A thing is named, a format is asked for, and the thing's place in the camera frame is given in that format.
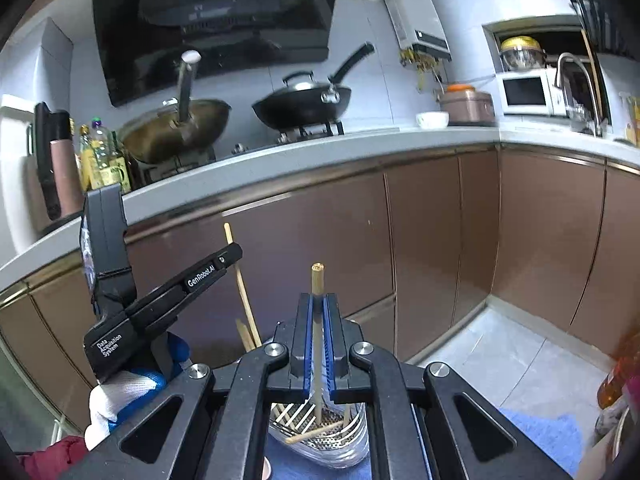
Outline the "blue white gloved hand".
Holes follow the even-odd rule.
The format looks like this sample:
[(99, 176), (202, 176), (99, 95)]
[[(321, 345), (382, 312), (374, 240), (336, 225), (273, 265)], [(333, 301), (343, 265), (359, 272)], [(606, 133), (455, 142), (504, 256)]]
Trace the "blue white gloved hand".
[(85, 445), (92, 451), (118, 426), (140, 408), (151, 402), (168, 382), (192, 364), (191, 349), (179, 336), (167, 335), (171, 371), (166, 378), (147, 367), (122, 370), (102, 385), (95, 386), (89, 396), (90, 425), (84, 434)]

